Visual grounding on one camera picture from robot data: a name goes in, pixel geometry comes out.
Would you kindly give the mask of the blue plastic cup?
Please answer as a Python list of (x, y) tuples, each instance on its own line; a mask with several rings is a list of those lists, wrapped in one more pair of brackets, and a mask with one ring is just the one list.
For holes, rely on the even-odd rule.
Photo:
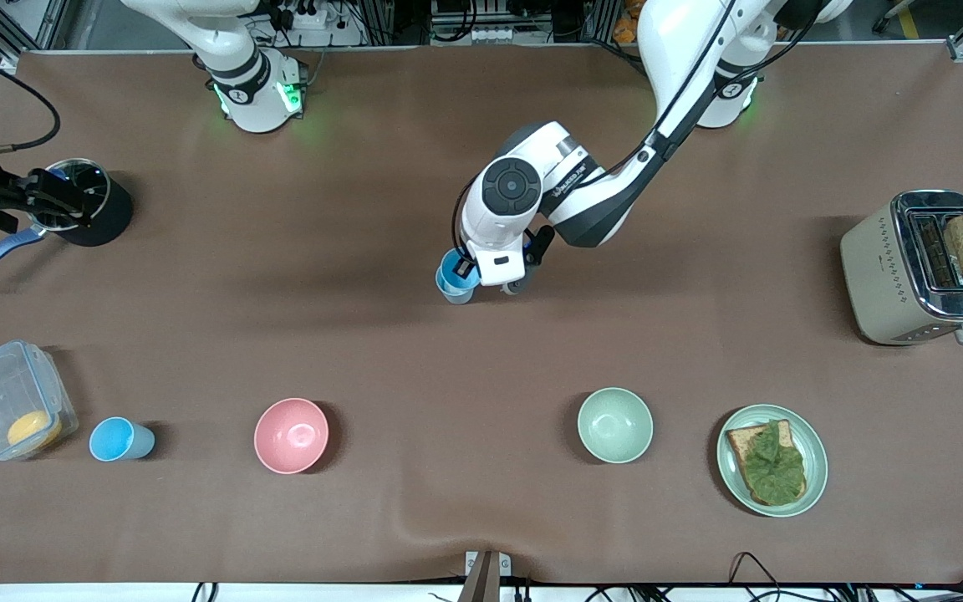
[(448, 268), (447, 266), (439, 267), (436, 271), (435, 282), (436, 287), (449, 304), (467, 304), (471, 300), (475, 288), (479, 285), (479, 279), (477, 282), (456, 281), (452, 277), (452, 267)]
[(479, 285), (479, 273), (474, 262), (463, 258), (458, 250), (450, 250), (436, 271), (436, 281), (450, 293), (452, 289), (472, 290)]
[(111, 416), (92, 431), (89, 450), (100, 462), (141, 460), (154, 449), (155, 435), (149, 427), (124, 418)]

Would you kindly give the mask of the glass pot lid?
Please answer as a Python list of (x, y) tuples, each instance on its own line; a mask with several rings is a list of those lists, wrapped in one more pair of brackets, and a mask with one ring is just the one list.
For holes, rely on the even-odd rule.
[(110, 193), (110, 179), (108, 179), (102, 167), (92, 163), (92, 161), (83, 159), (58, 161), (53, 166), (44, 169), (57, 172), (62, 178), (69, 179), (81, 191), (84, 191), (84, 194), (102, 194), (103, 205), (104, 199)]

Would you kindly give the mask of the brown table mat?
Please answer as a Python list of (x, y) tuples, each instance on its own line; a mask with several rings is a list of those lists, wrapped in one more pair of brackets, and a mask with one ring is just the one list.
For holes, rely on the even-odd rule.
[[(0, 346), (42, 348), (78, 427), (0, 462), (0, 583), (448, 578), (493, 549), (546, 582), (963, 580), (963, 347), (859, 338), (841, 236), (913, 188), (963, 193), (963, 64), (940, 44), (800, 45), (752, 106), (698, 130), (595, 250), (555, 244), (519, 296), (433, 278), (466, 180), (558, 120), (612, 164), (654, 115), (596, 47), (337, 51), (304, 118), (249, 135), (187, 54), (30, 54), (61, 111), (16, 174), (84, 157), (136, 201), (103, 247), (0, 262)], [(578, 408), (619, 386), (655, 423), (609, 464)], [(257, 459), (284, 399), (329, 421), (316, 465)], [(794, 411), (828, 476), (797, 517), (727, 489), (747, 406)], [(149, 427), (100, 462), (111, 416)]]

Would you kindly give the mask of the light green bowl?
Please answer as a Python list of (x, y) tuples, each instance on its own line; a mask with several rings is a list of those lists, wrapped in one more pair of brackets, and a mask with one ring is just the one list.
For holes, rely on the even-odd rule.
[(650, 449), (655, 433), (646, 401), (619, 386), (589, 393), (578, 408), (576, 426), (586, 451), (609, 464), (639, 460)]

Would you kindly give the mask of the yellow round sponge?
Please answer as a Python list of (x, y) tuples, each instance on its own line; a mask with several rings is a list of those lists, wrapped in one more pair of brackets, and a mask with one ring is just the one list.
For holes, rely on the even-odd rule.
[(56, 441), (62, 430), (62, 422), (56, 415), (47, 411), (30, 411), (16, 419), (8, 428), (7, 439), (10, 446), (41, 446)]

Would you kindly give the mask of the bag of orange buns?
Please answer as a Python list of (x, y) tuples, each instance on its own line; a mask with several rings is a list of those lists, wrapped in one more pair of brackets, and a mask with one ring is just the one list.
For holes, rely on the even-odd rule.
[(631, 44), (637, 42), (639, 13), (645, 6), (645, 0), (620, 0), (622, 7), (618, 19), (613, 24), (611, 33), (615, 44)]

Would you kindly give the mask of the pink bowl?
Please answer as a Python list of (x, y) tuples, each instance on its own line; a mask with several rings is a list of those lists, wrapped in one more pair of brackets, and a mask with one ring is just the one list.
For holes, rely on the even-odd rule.
[(271, 472), (297, 475), (321, 460), (329, 436), (329, 421), (317, 404), (306, 399), (284, 399), (272, 404), (257, 420), (253, 449)]

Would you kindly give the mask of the white power strip with plugs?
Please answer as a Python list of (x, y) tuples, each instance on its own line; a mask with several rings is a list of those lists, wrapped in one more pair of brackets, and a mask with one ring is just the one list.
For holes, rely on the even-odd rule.
[(356, 47), (369, 42), (359, 11), (349, 0), (263, 0), (266, 22), (257, 39), (274, 47)]

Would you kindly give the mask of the beige chrome toaster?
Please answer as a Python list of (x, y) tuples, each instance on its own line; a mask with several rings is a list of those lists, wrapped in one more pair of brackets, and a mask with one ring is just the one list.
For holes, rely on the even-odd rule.
[(903, 191), (841, 239), (842, 269), (861, 335), (887, 346), (953, 336), (963, 346), (963, 275), (944, 228), (963, 194)]

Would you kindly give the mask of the light green plate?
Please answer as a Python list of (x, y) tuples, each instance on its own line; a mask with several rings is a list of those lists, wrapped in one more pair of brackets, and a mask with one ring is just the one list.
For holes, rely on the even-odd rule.
[(716, 462), (732, 495), (763, 517), (797, 517), (818, 502), (827, 483), (827, 457), (817, 432), (776, 405), (735, 411), (717, 437)]

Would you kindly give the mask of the metal clamp bracket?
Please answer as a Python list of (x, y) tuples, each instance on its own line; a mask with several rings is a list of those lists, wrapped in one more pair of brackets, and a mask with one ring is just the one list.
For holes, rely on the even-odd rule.
[(502, 579), (512, 575), (511, 556), (497, 551), (471, 551), (466, 556), (466, 582), (457, 602), (500, 602)]

